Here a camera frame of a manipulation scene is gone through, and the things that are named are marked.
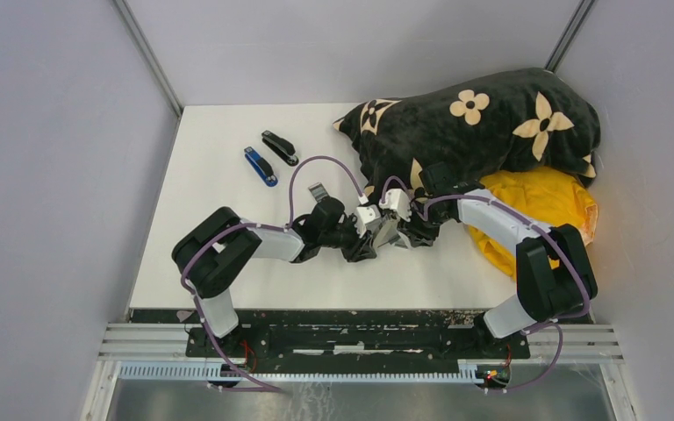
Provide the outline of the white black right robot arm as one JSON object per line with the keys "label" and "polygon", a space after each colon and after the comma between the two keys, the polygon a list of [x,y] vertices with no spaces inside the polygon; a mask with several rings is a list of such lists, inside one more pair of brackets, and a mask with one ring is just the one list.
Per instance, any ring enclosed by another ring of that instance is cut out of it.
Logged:
{"label": "white black right robot arm", "polygon": [[474,351],[493,358],[514,333],[585,316],[598,286],[578,229],[553,226],[502,202],[478,182],[457,181],[443,162],[417,172],[419,187],[398,232],[410,246],[426,246],[450,220],[486,234],[513,256],[516,292],[486,311],[474,326]]}

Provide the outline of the blue stapler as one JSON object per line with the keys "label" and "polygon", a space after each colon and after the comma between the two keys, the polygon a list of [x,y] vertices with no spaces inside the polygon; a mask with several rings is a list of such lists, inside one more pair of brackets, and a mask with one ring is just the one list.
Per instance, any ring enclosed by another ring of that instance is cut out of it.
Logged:
{"label": "blue stapler", "polygon": [[243,150],[243,153],[249,165],[266,186],[275,187],[278,184],[278,178],[275,175],[273,168],[257,151],[251,146],[248,146]]}

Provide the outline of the beige stapler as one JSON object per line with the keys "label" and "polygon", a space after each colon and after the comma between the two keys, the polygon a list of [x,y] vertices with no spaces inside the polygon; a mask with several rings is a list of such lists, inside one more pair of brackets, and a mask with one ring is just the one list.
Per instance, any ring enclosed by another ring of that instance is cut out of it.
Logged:
{"label": "beige stapler", "polygon": [[372,247],[377,250],[382,246],[403,246],[404,241],[398,232],[400,218],[395,212],[382,215],[378,227],[373,233]]}

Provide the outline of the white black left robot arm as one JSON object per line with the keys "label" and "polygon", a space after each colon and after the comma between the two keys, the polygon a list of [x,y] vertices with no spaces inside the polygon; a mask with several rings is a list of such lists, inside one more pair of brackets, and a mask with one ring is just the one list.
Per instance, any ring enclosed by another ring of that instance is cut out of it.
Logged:
{"label": "white black left robot arm", "polygon": [[344,204],[330,196],[285,227],[248,221],[229,207],[214,211],[171,252],[208,332],[208,346],[223,357],[240,348],[240,322],[229,289],[250,260],[302,263],[323,248],[340,250],[348,262],[374,259],[373,233],[380,221],[375,205],[359,206],[348,215]]}

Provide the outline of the black stapler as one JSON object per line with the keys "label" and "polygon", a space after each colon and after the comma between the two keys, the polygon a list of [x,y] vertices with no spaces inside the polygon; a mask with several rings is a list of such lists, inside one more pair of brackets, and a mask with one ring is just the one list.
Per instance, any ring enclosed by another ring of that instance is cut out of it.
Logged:
{"label": "black stapler", "polygon": [[288,166],[295,167],[298,165],[299,158],[297,156],[296,148],[287,139],[280,137],[271,131],[264,131],[261,136],[263,144]]}

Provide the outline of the staple box with staples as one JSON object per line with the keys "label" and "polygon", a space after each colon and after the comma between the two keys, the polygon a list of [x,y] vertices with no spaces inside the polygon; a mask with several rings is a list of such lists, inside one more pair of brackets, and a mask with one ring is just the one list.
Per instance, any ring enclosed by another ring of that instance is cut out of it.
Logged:
{"label": "staple box with staples", "polygon": [[319,203],[329,197],[325,186],[321,182],[317,182],[309,186],[308,190],[316,203]]}

